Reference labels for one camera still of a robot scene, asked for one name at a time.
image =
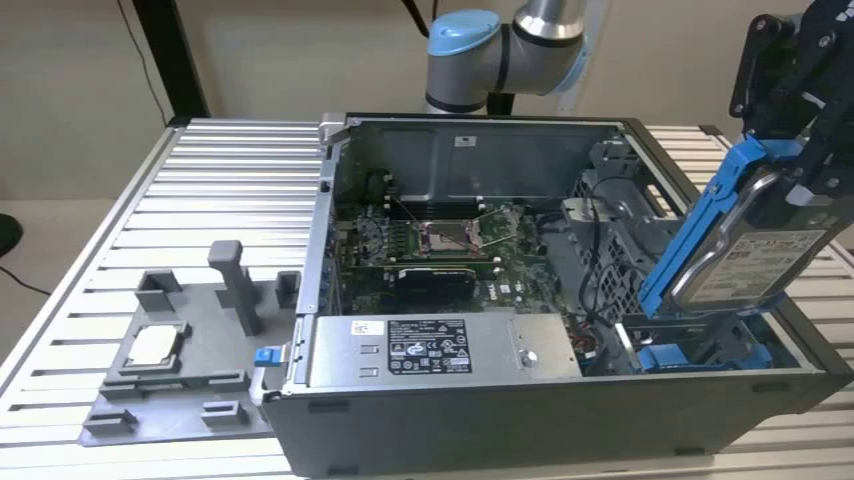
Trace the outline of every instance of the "power cable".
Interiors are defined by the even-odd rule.
[[[27,290],[32,290],[33,292],[40,293],[41,295],[45,295],[45,296],[48,296],[48,297],[51,296],[51,292],[48,292],[47,290],[40,289],[39,287],[33,287],[32,285],[29,285],[27,282],[24,282],[24,281],[17,277],[17,275],[15,275],[15,274],[9,271],[9,269],[8,269],[8,268],[5,268],[5,267],[0,267],[0,272],[5,273],[5,274],[9,276],[9,278],[11,278],[12,280],[15,280],[15,283],[17,283],[17,284],[19,284],[21,287],[24,287]]]

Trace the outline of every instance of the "gray plastic post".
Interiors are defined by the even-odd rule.
[[[208,251],[208,265],[223,274],[233,308],[245,336],[256,335],[263,328],[255,311],[256,291],[248,272],[240,267],[243,244],[236,240],[216,240]]]
[[[167,293],[180,291],[181,285],[175,279],[172,270],[147,270],[133,294],[145,312],[172,312],[175,308]]]

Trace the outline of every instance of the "metal frame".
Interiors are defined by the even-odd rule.
[[[133,0],[139,23],[176,117],[209,117],[175,0]]]

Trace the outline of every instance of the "cable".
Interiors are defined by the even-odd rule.
[[[29,285],[20,278],[17,278],[17,275],[15,275],[8,268],[0,267],[0,272],[5,273],[9,276],[9,278],[15,280],[15,283],[17,283],[25,289],[32,290],[33,292],[37,292],[41,295],[45,295],[48,297],[51,296],[51,292],[48,292],[47,290],[41,290],[39,287],[33,287],[32,285]]]
[[[417,5],[415,5],[415,0],[400,0],[405,10],[409,12],[409,17],[412,17],[412,21],[415,22],[415,26],[417,27],[417,31],[424,38],[430,38],[430,29],[427,28],[427,24],[424,23],[424,17],[422,17],[422,12],[417,11]]]
[[[136,37],[133,36],[133,30],[131,29],[131,22],[128,21],[128,16],[124,13],[124,6],[121,5],[121,0],[116,0],[116,5],[119,5],[119,12],[121,12],[121,20],[124,21],[124,27],[128,30],[128,35],[131,37],[131,41],[133,42],[133,48],[136,48],[136,53],[139,54],[139,59],[143,63],[143,73],[145,74],[145,83],[148,84],[148,91],[151,92],[151,98],[155,100],[155,105],[157,105],[157,110],[160,111],[160,120],[163,120],[163,126],[167,126],[165,121],[165,112],[163,111],[163,105],[160,105],[160,99],[157,98],[157,94],[155,93],[155,87],[151,84],[151,74],[148,73],[148,63],[145,62],[145,55],[143,55],[143,49],[139,46],[139,42],[136,41]]]

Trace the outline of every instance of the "blue latch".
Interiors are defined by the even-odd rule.
[[[256,367],[280,367],[284,363],[284,348],[261,347],[255,350],[255,366]]]

